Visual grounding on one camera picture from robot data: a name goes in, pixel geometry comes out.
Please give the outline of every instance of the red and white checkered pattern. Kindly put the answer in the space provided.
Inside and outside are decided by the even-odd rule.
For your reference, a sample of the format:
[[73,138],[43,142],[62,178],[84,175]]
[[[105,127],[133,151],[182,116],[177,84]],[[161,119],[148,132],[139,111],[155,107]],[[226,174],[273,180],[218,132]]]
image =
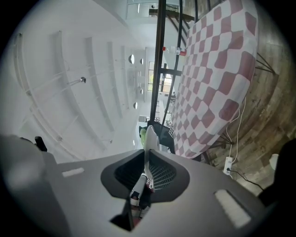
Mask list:
[[187,35],[172,125],[176,154],[193,158],[219,138],[246,96],[258,45],[255,5],[225,1]]

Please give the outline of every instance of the window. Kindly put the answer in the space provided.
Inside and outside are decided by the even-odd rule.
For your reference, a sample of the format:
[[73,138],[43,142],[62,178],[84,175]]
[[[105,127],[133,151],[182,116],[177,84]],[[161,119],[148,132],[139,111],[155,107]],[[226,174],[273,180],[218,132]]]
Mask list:
[[[168,68],[166,63],[161,64],[162,68]],[[149,69],[148,69],[148,91],[152,91],[153,88],[153,74],[154,74],[154,62],[149,62]],[[172,84],[172,77],[170,74],[161,74],[160,75],[160,82],[159,82],[159,89],[160,92],[170,93]]]

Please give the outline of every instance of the metal rod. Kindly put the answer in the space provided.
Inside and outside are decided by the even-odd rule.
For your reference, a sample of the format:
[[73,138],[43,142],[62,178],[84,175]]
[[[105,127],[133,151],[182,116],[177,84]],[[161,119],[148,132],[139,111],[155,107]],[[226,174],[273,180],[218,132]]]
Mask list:
[[166,25],[166,4],[167,4],[167,0],[158,1],[158,16],[157,16],[154,75],[153,75],[154,79],[153,79],[151,110],[150,110],[151,121],[154,121],[155,119],[158,89],[159,89],[159,82],[160,82],[159,69],[161,68],[162,55],[163,55],[162,48],[163,48],[165,25]]
[[71,81],[71,82],[69,82],[67,84],[70,85],[70,86],[73,86],[73,85],[75,85],[77,83],[80,83],[80,82],[82,82],[82,81],[80,79],[78,79],[78,80],[75,80],[75,81]]
[[190,28],[189,27],[189,25],[188,25],[188,23],[183,19],[183,22],[184,22],[184,24],[186,25],[186,27],[187,27],[187,30]]
[[210,0],[207,0],[207,5],[208,5],[208,10],[210,12],[212,10],[212,8],[211,8],[211,1]]
[[267,67],[268,69],[272,70],[269,66],[265,65],[264,63],[260,62],[259,60],[256,60],[257,62],[261,63],[263,66]]
[[183,24],[182,24],[182,30],[183,30],[184,34],[186,35],[186,37],[187,37],[187,31],[185,30]]
[[[180,45],[181,45],[182,21],[183,21],[183,5],[182,5],[183,1],[180,0],[179,2],[180,2],[180,7],[179,7],[179,30],[178,30],[177,47],[180,47]],[[175,71],[177,71],[178,63],[179,63],[179,55],[176,55],[176,61],[175,61],[175,67],[174,67]],[[170,88],[170,93],[169,93],[168,98],[167,98],[166,110],[165,110],[165,115],[164,115],[163,120],[162,120],[162,127],[161,127],[161,130],[160,130],[160,133],[162,132],[162,128],[163,128],[163,125],[164,125],[165,120],[166,120],[167,110],[168,110],[168,107],[170,105],[170,100],[171,100],[171,96],[172,96],[172,93],[173,93],[173,86],[174,86],[174,83],[175,83],[175,78],[176,78],[176,75],[173,75],[172,84],[171,84],[171,88]]]
[[223,146],[223,144],[219,144],[219,145],[211,145],[211,146],[209,147],[209,149],[217,148],[217,147],[222,147],[222,146]]
[[174,69],[166,69],[166,68],[160,68],[160,73],[163,74],[170,74],[170,75],[175,75],[175,76],[181,76],[182,71],[174,70]]
[[215,143],[222,143],[222,144],[229,144],[229,145],[234,145],[228,141],[215,141]]
[[63,73],[66,73],[66,72],[75,72],[75,71],[77,71],[77,70],[81,70],[81,69],[89,69],[89,68],[90,68],[90,67],[85,67],[85,68],[80,68],[80,69],[75,69],[75,70],[69,70],[69,71],[63,71],[63,72],[57,73],[57,74],[54,75],[53,78],[49,79],[49,80],[46,81],[45,83],[42,83],[41,85],[34,87],[34,88],[32,89],[32,91],[33,91],[33,90],[39,90],[39,89],[41,89],[42,87],[47,86],[47,85],[49,85],[50,83],[52,83],[52,82],[54,82],[54,81],[56,81],[56,80],[62,78],[62,75],[61,75],[61,74],[63,74]]
[[194,22],[198,22],[198,7],[197,7],[197,0],[194,0],[194,5],[195,5],[195,19]]
[[232,141],[224,133],[221,134],[220,138],[225,140],[225,141],[228,141],[228,142],[232,143]]
[[272,69],[272,66],[269,65],[269,63],[257,52],[257,54],[259,55],[259,57],[261,57],[263,59],[263,61],[269,66],[269,68],[273,71],[273,73],[275,74],[276,72]]
[[161,83],[160,83],[160,85],[161,85],[160,91],[163,91],[163,86],[165,84],[166,73],[163,73],[163,72],[160,72],[160,73],[162,73],[162,79],[161,79]]
[[[170,20],[170,22],[172,23],[172,25],[175,27],[176,31],[179,31],[179,30],[178,30],[178,27],[177,27],[176,24],[174,23],[173,19],[172,19],[170,16],[167,16],[167,17],[168,17],[168,19]],[[184,45],[186,45],[186,42],[185,42],[185,40],[183,39],[183,37],[182,37],[182,42],[183,42]]]
[[272,74],[274,74],[274,72],[271,71],[271,70],[263,69],[263,68],[260,68],[260,67],[255,67],[255,68],[256,68],[256,69],[263,70],[263,71],[266,71],[266,72],[271,72]]

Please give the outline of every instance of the white cable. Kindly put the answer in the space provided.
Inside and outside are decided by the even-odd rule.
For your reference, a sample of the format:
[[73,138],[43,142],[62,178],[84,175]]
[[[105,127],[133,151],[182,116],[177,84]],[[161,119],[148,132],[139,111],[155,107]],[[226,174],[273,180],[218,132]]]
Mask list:
[[[239,118],[240,113],[241,113],[241,109],[239,108],[239,115],[238,115],[234,120],[232,120],[232,121],[228,124],[228,126],[227,126],[227,128],[226,128],[226,134],[227,134],[228,138],[230,139],[230,142],[232,142],[232,140],[231,140],[231,138],[230,138],[230,135],[229,135],[228,132],[227,132],[227,129],[228,129],[229,125],[230,125],[232,122],[234,122],[235,120],[237,120],[237,119]],[[229,157],[230,157],[230,154],[231,154],[231,148],[232,148],[232,144],[230,145]]]
[[242,118],[242,115],[244,114],[244,111],[245,111],[245,108],[246,108],[246,100],[247,100],[247,97],[245,97],[245,105],[244,105],[244,109],[242,110],[242,113],[241,113],[239,128],[237,129],[237,135],[236,135],[236,156],[235,156],[235,159],[232,161],[232,163],[235,162],[235,160],[237,158],[237,154],[238,154],[239,130],[240,130],[240,126],[241,126],[241,118]]

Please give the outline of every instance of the green object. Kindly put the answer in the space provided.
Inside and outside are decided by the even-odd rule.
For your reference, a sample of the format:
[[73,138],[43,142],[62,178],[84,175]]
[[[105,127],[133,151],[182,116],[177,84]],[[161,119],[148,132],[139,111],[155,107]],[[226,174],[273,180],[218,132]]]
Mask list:
[[142,129],[140,130],[140,136],[141,136],[141,143],[142,143],[143,148],[144,148],[145,137],[146,137],[146,129],[142,128]]

